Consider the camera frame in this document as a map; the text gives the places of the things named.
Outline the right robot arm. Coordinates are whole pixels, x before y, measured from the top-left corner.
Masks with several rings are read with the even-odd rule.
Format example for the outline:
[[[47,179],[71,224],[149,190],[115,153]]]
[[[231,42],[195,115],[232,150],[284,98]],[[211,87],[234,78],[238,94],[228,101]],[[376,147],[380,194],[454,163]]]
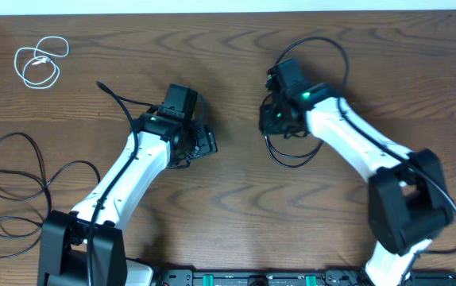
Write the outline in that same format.
[[[260,107],[265,137],[306,137],[327,143],[368,184],[370,229],[377,240],[360,281],[369,285],[440,285],[447,278],[412,267],[454,220],[438,157],[413,152],[365,122],[331,86],[314,84],[295,60],[267,71],[270,94]]]

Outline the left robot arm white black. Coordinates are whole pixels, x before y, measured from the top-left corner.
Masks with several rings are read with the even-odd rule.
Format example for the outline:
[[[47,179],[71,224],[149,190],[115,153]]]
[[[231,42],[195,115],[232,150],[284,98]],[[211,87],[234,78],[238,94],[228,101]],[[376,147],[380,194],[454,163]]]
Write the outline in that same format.
[[[44,221],[39,285],[150,285],[153,268],[126,256],[124,233],[157,175],[190,166],[216,153],[214,134],[195,117],[203,97],[170,84],[164,101],[138,118],[121,155],[95,189],[68,213],[53,210]]]

